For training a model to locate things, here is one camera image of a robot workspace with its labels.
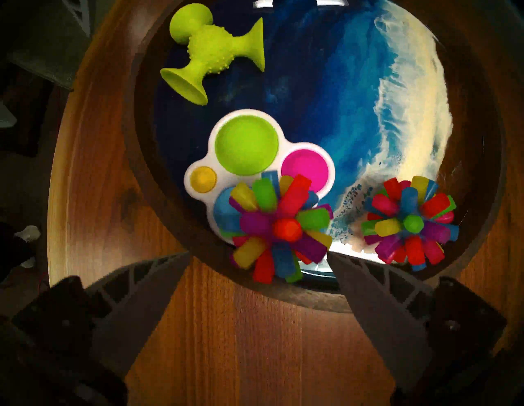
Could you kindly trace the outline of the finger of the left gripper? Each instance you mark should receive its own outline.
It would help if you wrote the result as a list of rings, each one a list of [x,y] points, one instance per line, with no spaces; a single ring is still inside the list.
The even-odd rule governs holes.
[[[90,1],[87,0],[62,0],[66,9],[71,13],[87,37],[92,35]]]

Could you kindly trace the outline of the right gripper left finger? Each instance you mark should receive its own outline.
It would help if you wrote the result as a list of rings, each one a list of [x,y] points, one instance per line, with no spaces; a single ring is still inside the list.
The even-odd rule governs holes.
[[[190,263],[189,252],[129,264],[84,287],[68,276],[12,323],[37,348],[99,361],[125,376],[157,327]]]

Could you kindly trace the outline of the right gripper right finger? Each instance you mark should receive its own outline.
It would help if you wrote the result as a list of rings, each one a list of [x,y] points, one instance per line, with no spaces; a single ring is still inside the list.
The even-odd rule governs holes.
[[[486,375],[507,320],[457,279],[433,288],[390,265],[332,252],[327,261],[394,394],[467,394]]]

